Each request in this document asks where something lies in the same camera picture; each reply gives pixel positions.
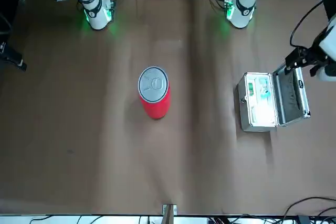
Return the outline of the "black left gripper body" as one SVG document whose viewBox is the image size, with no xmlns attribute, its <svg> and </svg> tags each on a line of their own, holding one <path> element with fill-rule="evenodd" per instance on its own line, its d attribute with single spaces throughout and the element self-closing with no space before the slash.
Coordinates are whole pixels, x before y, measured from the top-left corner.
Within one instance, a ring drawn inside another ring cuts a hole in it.
<svg viewBox="0 0 336 224">
<path fill-rule="evenodd" d="M 319 46 L 301 47 L 300 57 L 302 66 L 325 66 L 328 63 L 328 56 Z"/>
</svg>

